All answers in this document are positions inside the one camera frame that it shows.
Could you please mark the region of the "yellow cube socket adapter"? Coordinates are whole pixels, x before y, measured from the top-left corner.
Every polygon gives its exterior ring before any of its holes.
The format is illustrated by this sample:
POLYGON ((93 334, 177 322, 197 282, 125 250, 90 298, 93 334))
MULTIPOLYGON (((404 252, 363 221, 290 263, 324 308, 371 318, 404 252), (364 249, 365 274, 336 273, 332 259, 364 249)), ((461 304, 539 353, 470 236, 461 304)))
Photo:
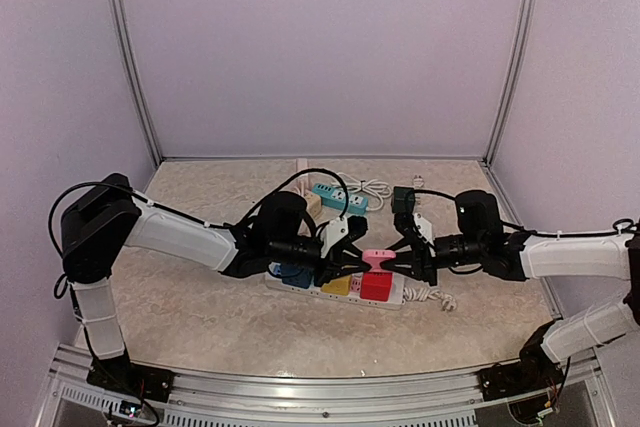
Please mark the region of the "yellow cube socket adapter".
POLYGON ((320 291, 332 297, 346 297, 351 290, 351 276, 344 276, 324 284, 320 291))

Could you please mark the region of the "pink plug adapter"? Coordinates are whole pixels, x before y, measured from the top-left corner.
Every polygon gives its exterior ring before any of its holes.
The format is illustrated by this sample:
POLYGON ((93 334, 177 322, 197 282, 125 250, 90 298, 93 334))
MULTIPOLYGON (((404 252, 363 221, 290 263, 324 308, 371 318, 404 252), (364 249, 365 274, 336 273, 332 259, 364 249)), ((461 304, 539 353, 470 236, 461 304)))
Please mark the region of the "pink plug adapter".
POLYGON ((396 258, 396 253, 386 249, 367 249, 362 252, 362 261, 369 266, 369 273, 387 272, 383 263, 396 258))

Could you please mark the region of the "white multicolour power strip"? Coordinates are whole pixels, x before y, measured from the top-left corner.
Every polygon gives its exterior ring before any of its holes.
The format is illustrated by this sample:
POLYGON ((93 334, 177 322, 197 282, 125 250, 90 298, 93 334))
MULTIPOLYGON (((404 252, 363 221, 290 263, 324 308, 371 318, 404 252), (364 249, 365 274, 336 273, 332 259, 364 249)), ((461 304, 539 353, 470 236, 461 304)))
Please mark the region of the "white multicolour power strip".
POLYGON ((310 277, 277 278, 269 273, 264 282, 270 289, 348 304, 361 304, 386 310, 399 310, 407 303, 436 302, 444 312, 457 308, 453 295, 428 284, 411 284, 406 277, 394 273, 352 274, 333 280, 322 287, 313 285, 310 277))

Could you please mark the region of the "red cube socket adapter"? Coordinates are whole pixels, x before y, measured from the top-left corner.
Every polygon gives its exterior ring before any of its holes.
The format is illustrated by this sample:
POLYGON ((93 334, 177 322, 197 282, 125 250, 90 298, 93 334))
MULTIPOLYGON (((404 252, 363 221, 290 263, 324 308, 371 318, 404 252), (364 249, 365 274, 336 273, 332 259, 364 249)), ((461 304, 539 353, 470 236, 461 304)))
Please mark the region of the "red cube socket adapter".
POLYGON ((360 298, 369 301, 387 302, 393 286, 391 272, 364 273, 361 278, 360 298))

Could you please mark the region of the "dark blue cube socket adapter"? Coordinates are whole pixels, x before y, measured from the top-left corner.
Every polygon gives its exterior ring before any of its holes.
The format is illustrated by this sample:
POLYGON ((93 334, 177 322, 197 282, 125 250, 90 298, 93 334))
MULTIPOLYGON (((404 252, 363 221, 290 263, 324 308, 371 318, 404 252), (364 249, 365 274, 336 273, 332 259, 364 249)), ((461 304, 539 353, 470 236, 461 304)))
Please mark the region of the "dark blue cube socket adapter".
POLYGON ((308 289, 313 280, 313 271, 290 264, 280 265, 281 281, 285 285, 308 289))

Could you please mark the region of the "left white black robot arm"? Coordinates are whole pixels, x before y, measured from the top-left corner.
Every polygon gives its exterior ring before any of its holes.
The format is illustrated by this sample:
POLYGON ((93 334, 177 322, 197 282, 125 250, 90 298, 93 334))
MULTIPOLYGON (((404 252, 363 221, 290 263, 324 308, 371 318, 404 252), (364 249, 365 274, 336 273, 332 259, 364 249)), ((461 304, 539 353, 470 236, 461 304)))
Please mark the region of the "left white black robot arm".
POLYGON ((281 184, 258 200, 234 224, 211 223, 154 201, 136 191, 127 176, 114 173, 102 181, 68 188, 55 200, 83 194, 63 212, 49 211, 50 241, 62 261, 74 312, 102 377, 121 392, 140 381, 129 361, 110 285, 112 268, 125 247, 182 258, 223 276, 245 279, 265 273, 274 263, 308 271, 316 286, 370 265, 355 246, 368 229, 366 218, 345 210, 316 225, 306 200, 281 184))

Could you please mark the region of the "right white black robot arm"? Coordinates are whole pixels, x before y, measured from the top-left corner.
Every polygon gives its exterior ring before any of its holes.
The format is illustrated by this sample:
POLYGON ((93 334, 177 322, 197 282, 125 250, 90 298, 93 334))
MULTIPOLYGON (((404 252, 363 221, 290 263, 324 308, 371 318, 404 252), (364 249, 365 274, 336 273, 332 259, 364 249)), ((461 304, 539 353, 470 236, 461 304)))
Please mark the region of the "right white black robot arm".
POLYGON ((639 329, 639 224, 624 218, 604 232, 543 233, 502 220, 494 195, 452 197, 458 233, 436 237, 414 211, 419 190, 397 187, 391 202, 401 239, 384 269, 433 285, 441 269, 477 265, 490 276, 524 282, 547 277, 609 277, 629 282, 626 295, 539 328, 521 349, 511 380, 523 391, 546 379, 551 364, 639 329))

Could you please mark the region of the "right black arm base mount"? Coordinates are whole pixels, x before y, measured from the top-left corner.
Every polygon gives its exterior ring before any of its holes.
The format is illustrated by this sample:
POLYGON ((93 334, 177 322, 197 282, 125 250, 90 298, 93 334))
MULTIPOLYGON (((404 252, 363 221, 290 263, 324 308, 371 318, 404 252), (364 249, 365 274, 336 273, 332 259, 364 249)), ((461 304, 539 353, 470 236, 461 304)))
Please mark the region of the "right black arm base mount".
POLYGON ((565 374, 560 364, 550 360, 542 349, 544 334, 553 324, 551 321, 537 328, 520 349, 516 361, 496 363, 477 372, 484 401, 559 387, 564 383, 565 374))

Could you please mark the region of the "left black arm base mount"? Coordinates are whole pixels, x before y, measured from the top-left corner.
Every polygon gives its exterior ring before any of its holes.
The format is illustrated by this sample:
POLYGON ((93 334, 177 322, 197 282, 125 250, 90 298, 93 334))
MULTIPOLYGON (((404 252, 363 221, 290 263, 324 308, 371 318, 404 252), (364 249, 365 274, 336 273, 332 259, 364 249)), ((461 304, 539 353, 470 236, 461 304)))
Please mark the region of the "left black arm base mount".
POLYGON ((87 382, 105 390, 166 403, 173 387, 171 370, 136 364, 127 351, 110 359, 93 357, 87 382))

